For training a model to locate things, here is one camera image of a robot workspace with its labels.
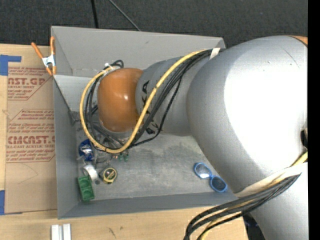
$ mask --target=blue tape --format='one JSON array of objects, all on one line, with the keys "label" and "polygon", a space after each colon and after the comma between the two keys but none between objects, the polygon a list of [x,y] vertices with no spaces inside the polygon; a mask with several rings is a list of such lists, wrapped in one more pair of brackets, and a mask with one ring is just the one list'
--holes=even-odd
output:
[{"label": "blue tape", "polygon": [[5,215],[5,191],[0,190],[0,215]]},{"label": "blue tape", "polygon": [[8,62],[21,62],[21,56],[0,55],[0,76],[8,76]]}]

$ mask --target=gray box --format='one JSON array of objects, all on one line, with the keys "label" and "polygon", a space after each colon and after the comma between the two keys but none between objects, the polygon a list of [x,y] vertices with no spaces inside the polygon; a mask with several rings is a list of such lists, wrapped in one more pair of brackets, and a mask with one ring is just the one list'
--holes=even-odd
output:
[{"label": "gray box", "polygon": [[59,219],[213,206],[236,199],[230,190],[214,192],[208,179],[194,174],[197,162],[217,172],[191,136],[160,134],[130,149],[128,162],[113,159],[117,179],[113,184],[93,182],[95,199],[88,203],[81,202],[77,184],[83,176],[78,145],[86,139],[79,103],[91,77],[119,59],[125,67],[144,70],[197,50],[225,48],[222,38],[60,26],[53,26],[51,33],[57,65],[53,95]]}]

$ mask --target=green plastic piece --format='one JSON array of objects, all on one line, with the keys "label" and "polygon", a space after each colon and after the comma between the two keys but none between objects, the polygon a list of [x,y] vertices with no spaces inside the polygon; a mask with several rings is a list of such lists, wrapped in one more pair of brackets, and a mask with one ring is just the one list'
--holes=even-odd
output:
[{"label": "green plastic piece", "polygon": [[94,190],[89,176],[78,177],[81,200],[84,202],[95,199]]}]

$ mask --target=cable bundle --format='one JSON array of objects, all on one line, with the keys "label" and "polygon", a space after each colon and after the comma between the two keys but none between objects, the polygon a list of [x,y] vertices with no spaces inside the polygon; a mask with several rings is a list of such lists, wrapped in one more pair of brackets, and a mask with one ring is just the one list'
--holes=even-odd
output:
[{"label": "cable bundle", "polygon": [[209,233],[209,230],[213,229],[214,227],[242,217],[245,214],[250,213],[254,209],[262,206],[267,201],[282,194],[298,179],[299,176],[300,174],[286,177],[280,182],[268,187],[265,190],[262,190],[261,192],[215,206],[200,213],[195,218],[193,218],[186,227],[183,240],[190,240],[190,236],[195,230],[210,222],[210,224],[197,238],[197,240],[205,239],[205,237]]},{"label": "cable bundle", "polygon": [[[133,132],[131,136],[129,137],[128,141],[126,143],[122,143],[119,139],[115,138],[114,136],[111,136],[108,132],[106,132],[105,129],[103,129],[99,124],[94,124],[93,122],[93,115],[98,110],[97,106],[92,107],[92,100],[93,95],[96,89],[96,86],[99,82],[99,80],[104,77],[106,74],[110,73],[113,69],[113,66],[117,65],[119,67],[123,67],[123,63],[121,65],[116,64],[119,63],[119,61],[116,61],[111,66],[105,67],[100,73],[98,73],[95,77],[93,77],[90,82],[87,84],[87,86],[84,88],[84,91],[81,96],[80,100],[80,120],[83,127],[83,130],[89,140],[92,142],[92,144],[101,151],[105,151],[107,153],[111,154],[117,154],[121,153],[127,149],[131,149],[133,147],[136,147],[138,145],[141,145],[143,143],[149,142],[156,138],[158,134],[161,132],[163,124],[165,122],[166,116],[170,110],[170,107],[174,101],[174,98],[177,95],[177,92],[180,87],[180,83],[182,81],[182,78],[184,74],[197,62],[202,60],[205,57],[209,57],[212,50],[200,50],[192,52],[182,58],[180,58],[177,62],[175,62],[161,77],[161,79],[157,82],[156,86],[153,88],[152,92],[150,93],[145,106],[141,112],[141,115],[137,121],[137,124],[135,128],[133,129]],[[148,117],[145,119],[145,115],[147,114],[148,108],[150,107],[151,101],[153,100],[155,94],[157,93],[159,87],[164,84],[164,81],[167,80],[167,83],[165,84],[163,90],[157,97],[158,99],[154,103],[154,106],[152,110],[148,113]],[[156,115],[159,107],[165,100],[165,98],[168,96],[169,92],[172,90],[172,88],[176,86],[175,91],[168,103],[168,106],[166,108],[165,113],[163,114],[160,126],[158,128],[157,133],[146,140],[140,141],[137,143],[137,141],[141,138],[141,136],[145,133],[147,128],[149,127],[149,124],[153,121],[154,116]],[[83,108],[84,105],[84,99],[88,92],[85,108]],[[105,140],[108,142],[109,145],[104,145],[104,141],[102,143],[98,140],[98,136],[96,134],[96,131],[99,132],[102,136],[104,136]]]}]

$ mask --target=metal clip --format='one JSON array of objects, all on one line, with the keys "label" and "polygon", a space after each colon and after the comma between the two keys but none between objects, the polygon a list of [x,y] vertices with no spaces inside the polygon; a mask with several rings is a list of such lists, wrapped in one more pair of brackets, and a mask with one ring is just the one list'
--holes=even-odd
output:
[{"label": "metal clip", "polygon": [[34,48],[36,54],[42,60],[43,64],[45,65],[46,71],[49,73],[50,76],[55,75],[57,71],[56,66],[56,49],[55,49],[55,37],[51,36],[50,38],[50,52],[51,55],[48,57],[44,57],[41,51],[39,50],[38,46],[32,42],[31,46]]}]

